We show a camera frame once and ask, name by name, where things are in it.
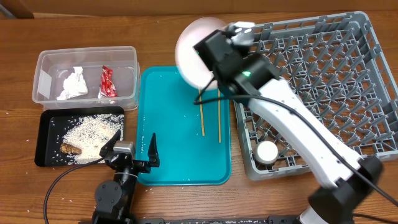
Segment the red foil snack wrapper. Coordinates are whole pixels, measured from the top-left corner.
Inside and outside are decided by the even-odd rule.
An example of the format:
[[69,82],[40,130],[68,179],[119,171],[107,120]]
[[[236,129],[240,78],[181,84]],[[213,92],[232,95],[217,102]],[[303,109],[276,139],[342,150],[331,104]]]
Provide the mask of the red foil snack wrapper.
[[113,70],[106,66],[102,66],[98,98],[114,98],[118,96],[112,77]]

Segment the large white round plate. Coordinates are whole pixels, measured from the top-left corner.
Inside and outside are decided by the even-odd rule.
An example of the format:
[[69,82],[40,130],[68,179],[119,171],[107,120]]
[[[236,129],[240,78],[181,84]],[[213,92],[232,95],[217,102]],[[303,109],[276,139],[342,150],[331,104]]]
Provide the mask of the large white round plate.
[[213,74],[203,63],[193,46],[226,23],[215,17],[203,17],[193,21],[181,33],[175,46],[175,63],[182,78],[192,87],[203,89]]

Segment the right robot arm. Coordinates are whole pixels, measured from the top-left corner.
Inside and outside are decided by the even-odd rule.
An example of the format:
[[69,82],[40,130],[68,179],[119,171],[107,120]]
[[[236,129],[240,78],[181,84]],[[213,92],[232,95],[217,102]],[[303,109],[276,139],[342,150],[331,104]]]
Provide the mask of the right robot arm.
[[275,65],[235,45],[233,37],[216,29],[197,35],[193,48],[222,94],[275,128],[320,184],[296,222],[353,223],[356,207],[377,189],[382,162],[375,156],[362,158],[341,142],[305,107]]

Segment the white paper napkin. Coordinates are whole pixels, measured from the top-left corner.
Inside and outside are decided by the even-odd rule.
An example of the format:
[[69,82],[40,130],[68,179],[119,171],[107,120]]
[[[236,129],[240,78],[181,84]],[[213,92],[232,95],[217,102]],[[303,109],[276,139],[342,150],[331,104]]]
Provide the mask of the white paper napkin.
[[83,68],[74,67],[73,69],[74,72],[63,81],[63,90],[60,96],[57,97],[57,100],[68,100],[88,93],[86,81],[83,76]]

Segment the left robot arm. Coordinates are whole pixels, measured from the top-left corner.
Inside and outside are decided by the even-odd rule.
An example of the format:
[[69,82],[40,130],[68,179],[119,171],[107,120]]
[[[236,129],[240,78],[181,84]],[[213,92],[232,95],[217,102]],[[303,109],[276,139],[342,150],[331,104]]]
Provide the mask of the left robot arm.
[[135,159],[134,144],[122,141],[120,137],[121,132],[117,131],[99,152],[105,164],[115,173],[113,180],[100,183],[95,190],[96,208],[92,223],[134,223],[130,209],[138,176],[149,174],[153,167],[160,166],[156,134],[150,140],[146,161]]

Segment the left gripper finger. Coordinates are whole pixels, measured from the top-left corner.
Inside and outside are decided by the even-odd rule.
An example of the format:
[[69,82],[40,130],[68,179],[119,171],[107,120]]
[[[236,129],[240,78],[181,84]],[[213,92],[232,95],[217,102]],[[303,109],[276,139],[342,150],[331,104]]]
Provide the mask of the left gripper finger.
[[151,167],[159,167],[160,166],[159,153],[158,153],[158,150],[157,150],[156,133],[152,134],[152,138],[150,140],[150,144],[149,144],[147,155],[148,155],[148,158],[149,158],[149,165]]
[[114,145],[120,140],[121,130],[117,130],[113,137],[100,149],[99,155],[105,157],[109,151],[113,150]]

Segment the white plastic cup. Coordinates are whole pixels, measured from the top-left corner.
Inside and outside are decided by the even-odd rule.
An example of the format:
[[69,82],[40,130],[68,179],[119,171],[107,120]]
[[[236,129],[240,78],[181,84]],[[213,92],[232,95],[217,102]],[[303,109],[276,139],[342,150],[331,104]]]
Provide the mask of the white plastic cup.
[[278,157],[278,148],[276,144],[271,141],[259,142],[254,148],[254,159],[260,164],[273,164]]

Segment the brown food scraps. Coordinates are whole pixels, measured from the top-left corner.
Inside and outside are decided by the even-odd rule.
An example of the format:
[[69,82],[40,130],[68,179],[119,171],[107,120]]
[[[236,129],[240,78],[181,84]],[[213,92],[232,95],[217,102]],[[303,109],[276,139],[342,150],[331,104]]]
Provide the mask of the brown food scraps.
[[65,154],[72,154],[72,155],[80,155],[82,153],[82,150],[80,148],[67,143],[61,144],[60,151]]

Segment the white rice grains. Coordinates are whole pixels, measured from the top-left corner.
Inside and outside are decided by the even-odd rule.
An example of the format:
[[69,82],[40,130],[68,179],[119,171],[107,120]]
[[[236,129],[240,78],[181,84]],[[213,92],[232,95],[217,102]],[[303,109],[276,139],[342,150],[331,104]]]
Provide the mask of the white rice grains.
[[81,125],[65,135],[63,143],[80,148],[82,153],[74,155],[76,164],[86,164],[101,158],[100,149],[119,129],[102,118],[85,118]]

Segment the wooden chopstick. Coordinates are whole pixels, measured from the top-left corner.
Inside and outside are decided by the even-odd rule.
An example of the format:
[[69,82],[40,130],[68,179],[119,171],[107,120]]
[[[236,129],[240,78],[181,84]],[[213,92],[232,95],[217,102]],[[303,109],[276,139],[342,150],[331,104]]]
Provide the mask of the wooden chopstick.
[[[218,90],[218,98],[221,96],[220,90]],[[221,143],[221,103],[218,100],[218,141]]]
[[[199,92],[199,102],[201,102],[201,90],[198,90]],[[203,117],[203,105],[200,104],[200,118],[201,118],[201,132],[202,136],[205,136],[205,123],[204,123],[204,117]]]

